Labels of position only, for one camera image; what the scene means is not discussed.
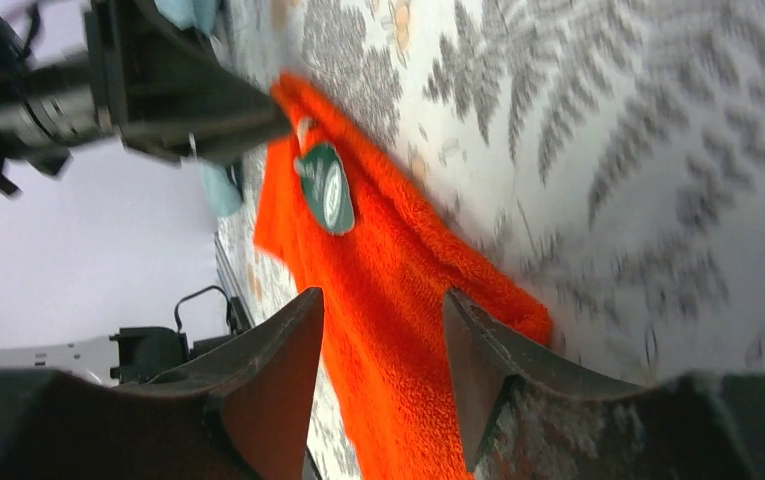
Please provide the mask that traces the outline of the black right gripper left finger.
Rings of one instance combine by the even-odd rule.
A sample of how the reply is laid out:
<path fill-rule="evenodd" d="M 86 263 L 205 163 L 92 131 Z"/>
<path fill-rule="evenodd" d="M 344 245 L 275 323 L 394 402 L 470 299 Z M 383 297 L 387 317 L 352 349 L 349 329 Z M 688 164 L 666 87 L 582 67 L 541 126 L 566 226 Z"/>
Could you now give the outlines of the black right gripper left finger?
<path fill-rule="evenodd" d="M 145 384 L 0 369 L 0 479 L 298 479 L 323 325 L 311 287 Z"/>

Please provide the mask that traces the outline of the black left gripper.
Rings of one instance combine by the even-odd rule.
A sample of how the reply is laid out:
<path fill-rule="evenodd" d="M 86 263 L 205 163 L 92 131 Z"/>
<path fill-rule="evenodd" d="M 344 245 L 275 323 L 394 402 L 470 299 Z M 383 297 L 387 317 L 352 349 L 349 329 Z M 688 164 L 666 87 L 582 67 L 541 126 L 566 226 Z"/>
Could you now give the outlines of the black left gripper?
<path fill-rule="evenodd" d="M 116 133 L 125 147 L 168 162 L 229 165 L 292 126 L 266 93 L 224 68 L 206 37 L 181 30 L 152 1 L 93 1 L 88 50 L 32 64 L 40 4 L 20 38 L 0 16 L 0 193 L 18 186 L 7 161 L 55 177 L 72 149 Z"/>

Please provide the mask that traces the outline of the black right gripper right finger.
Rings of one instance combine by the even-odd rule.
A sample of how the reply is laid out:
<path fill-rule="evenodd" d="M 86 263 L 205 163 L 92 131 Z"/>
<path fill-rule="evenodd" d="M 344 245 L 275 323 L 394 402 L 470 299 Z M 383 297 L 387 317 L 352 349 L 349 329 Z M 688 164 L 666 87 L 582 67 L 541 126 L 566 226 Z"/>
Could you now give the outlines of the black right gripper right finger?
<path fill-rule="evenodd" d="M 640 387 L 553 353 L 459 290 L 443 322 L 477 479 L 765 479 L 765 374 Z"/>

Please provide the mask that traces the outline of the orange red towel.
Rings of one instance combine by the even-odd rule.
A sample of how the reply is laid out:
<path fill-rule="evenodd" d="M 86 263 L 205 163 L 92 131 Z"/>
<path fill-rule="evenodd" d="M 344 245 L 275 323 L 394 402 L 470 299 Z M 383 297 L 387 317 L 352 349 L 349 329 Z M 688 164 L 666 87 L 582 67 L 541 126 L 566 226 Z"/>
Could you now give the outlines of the orange red towel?
<path fill-rule="evenodd" d="M 310 81 L 272 85 L 293 132 L 268 147 L 255 245 L 299 289 L 324 296 L 323 360 L 366 479 L 467 477 L 442 322 L 456 287 L 515 331 L 549 341 L 547 309 L 450 231 L 387 154 Z M 304 198 L 295 161 L 332 143 L 356 213 L 328 233 Z"/>

